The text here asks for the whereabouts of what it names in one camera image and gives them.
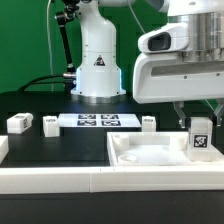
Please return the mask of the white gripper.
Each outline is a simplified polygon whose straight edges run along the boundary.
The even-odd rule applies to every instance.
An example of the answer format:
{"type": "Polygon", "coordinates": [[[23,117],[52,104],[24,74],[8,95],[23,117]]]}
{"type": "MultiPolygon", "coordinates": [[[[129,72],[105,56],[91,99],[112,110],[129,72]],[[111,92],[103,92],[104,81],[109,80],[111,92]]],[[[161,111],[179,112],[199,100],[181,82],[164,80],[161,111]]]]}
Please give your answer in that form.
{"type": "Polygon", "coordinates": [[[174,102],[182,128],[186,125],[184,102],[218,99],[215,124],[224,114],[224,61],[184,63],[175,53],[141,53],[134,66],[133,98],[140,104],[174,102]]]}

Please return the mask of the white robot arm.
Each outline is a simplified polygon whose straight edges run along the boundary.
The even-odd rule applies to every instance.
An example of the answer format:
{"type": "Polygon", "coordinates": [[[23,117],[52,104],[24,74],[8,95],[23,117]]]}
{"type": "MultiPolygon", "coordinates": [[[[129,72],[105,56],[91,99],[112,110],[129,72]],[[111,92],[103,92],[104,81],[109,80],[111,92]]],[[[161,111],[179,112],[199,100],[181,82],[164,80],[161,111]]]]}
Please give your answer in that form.
{"type": "MultiPolygon", "coordinates": [[[[116,65],[116,28],[98,8],[129,6],[136,0],[81,0],[82,63],[78,100],[110,102],[125,94],[116,65]]],[[[216,124],[224,114],[224,0],[146,0],[168,23],[138,39],[133,98],[140,104],[172,102],[179,117],[186,101],[215,99],[216,124]]]]}

